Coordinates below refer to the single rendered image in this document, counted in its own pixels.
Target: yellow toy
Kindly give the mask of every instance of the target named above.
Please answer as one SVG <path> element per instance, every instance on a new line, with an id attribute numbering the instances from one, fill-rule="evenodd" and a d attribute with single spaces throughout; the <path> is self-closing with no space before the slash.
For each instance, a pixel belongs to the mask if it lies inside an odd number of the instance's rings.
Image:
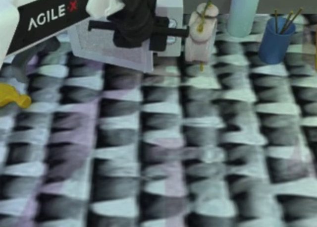
<path id="1" fill-rule="evenodd" d="M 27 95 L 20 95 L 15 87 L 0 83 L 0 107 L 4 107 L 11 102 L 15 102 L 19 107 L 25 109 L 31 105 L 32 100 Z"/>

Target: blue pencil holder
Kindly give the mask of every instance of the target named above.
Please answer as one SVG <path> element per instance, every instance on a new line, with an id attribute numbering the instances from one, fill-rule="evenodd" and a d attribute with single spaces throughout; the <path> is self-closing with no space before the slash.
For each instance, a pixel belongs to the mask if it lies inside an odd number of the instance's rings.
<path id="1" fill-rule="evenodd" d="M 286 18 L 277 18 L 278 33 L 282 30 Z M 283 34 L 275 31 L 275 18 L 267 21 L 265 32 L 259 47 L 259 57 L 267 64 L 278 64 L 284 60 L 287 48 L 291 43 L 292 35 L 295 33 L 295 24 L 291 23 Z"/>

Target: teal bottle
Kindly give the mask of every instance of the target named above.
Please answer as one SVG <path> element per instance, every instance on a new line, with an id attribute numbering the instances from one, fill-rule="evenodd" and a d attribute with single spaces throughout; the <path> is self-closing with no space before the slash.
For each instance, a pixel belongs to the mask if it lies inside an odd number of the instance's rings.
<path id="1" fill-rule="evenodd" d="M 231 0 L 227 31 L 234 37 L 251 33 L 259 0 Z"/>

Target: red letter x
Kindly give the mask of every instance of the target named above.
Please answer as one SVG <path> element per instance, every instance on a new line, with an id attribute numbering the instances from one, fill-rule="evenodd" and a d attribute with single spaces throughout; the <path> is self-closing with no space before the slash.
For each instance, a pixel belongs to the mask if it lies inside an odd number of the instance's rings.
<path id="1" fill-rule="evenodd" d="M 68 11 L 72 12 L 74 10 L 77 10 L 77 0 L 71 0 L 69 2 L 69 6 L 67 7 Z"/>

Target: patterned tablecloth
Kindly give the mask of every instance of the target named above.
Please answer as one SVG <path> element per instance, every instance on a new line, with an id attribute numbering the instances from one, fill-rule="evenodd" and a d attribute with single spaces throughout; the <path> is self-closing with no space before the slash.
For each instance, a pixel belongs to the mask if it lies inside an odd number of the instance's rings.
<path id="1" fill-rule="evenodd" d="M 316 227 L 317 16 L 273 66 L 268 19 L 237 39 L 220 17 L 204 72 L 39 54 L 19 86 L 32 106 L 0 109 L 0 227 Z"/>

